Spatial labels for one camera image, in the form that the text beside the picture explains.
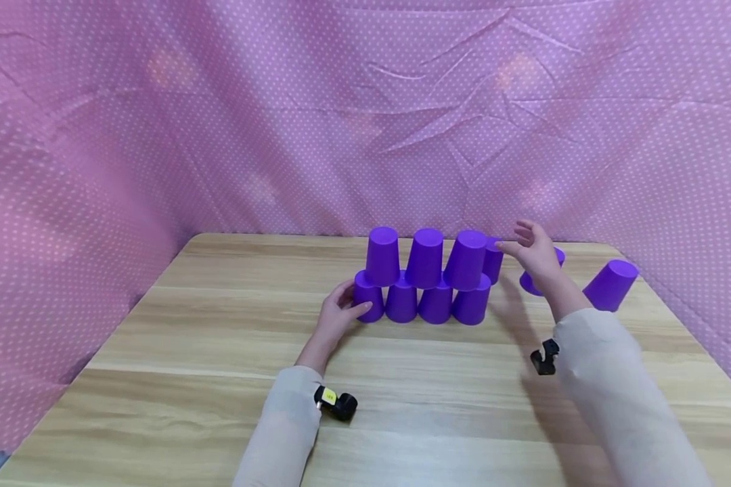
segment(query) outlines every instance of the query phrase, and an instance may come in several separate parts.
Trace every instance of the beige sleeve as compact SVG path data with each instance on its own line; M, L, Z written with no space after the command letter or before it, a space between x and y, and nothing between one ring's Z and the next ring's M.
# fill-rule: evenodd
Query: beige sleeve
M319 429L319 373L296 365L276 378L233 487L298 487Z
M708 487L709 477L614 314L593 308L555 327L556 367L622 487Z

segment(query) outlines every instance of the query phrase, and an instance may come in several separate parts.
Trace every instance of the purple cup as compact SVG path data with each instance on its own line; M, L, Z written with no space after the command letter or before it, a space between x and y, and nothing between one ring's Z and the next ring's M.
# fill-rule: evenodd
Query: purple cup
M379 321L384 315L384 301L382 300L382 288L374 286L366 279L366 272L360 271L355 275L355 289L352 291L352 306L370 301L371 309L359 319L362 323L373 323Z
M387 291L385 314L396 323L408 323L417 317L417 288L406 282L405 271Z
M485 263L485 244L487 237L482 232L459 232L444 269L444 281L449 286L458 291L472 291L477 288Z
M441 281L444 236L436 229L419 229L412 241L406 281L418 289L432 289Z
M418 306L419 317L433 325L449 321L452 315L452 287L441 278L439 285L422 292Z
M560 263L560 266L562 267L562 264L566 262L566 254L564 251L560 250L560 248L555 247L555 256L558 258L558 262ZM542 296L541 292L539 292L538 289L533 285L533 278L528 272L523 272L523 275L520 276L520 286L525 289L525 291L533 294L534 296Z
M499 237L488 237L487 244L485 244L485 263L482 273L490 278L490 285L498 282L501 263L504 261L504 253L495 246L495 243L500 240Z
M601 311L615 312L636 281L639 270L625 260L608 261L582 292Z
M469 327L482 323L492 285L490 278L484 273L480 273L477 288L472 291L458 291L458 295L452 302L452 316Z
M379 287L389 287L401 276L398 263L398 232L390 227L376 227L368 236L365 277Z

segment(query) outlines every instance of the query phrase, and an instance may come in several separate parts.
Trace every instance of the pink fabric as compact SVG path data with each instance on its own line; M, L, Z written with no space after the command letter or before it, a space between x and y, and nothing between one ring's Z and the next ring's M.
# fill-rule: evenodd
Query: pink fabric
M0 449L197 232L517 216L731 376L731 1L0 0Z

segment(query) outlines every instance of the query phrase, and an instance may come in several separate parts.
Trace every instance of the wrist tracker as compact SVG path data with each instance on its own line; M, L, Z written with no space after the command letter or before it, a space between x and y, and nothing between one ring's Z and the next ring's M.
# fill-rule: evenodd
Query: wrist tracker
M357 399L354 396L347 393L339 396L325 386L319 386L316 390L314 402L317 409L325 409L339 421L350 421L357 410Z

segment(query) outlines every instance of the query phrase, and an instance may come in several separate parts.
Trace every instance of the wooden table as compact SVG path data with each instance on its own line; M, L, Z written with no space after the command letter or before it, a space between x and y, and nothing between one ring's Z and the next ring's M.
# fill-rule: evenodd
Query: wooden table
M0 487L230 486L274 376L334 284L364 265L365 244L195 237L7 462ZM581 285L618 256L560 247ZM351 425L324 417L304 486L613 485L556 378L525 362L552 318L515 287L519 275L506 258L478 327L357 328L326 379L359 410ZM618 315L716 485L731 486L731 381L643 281Z

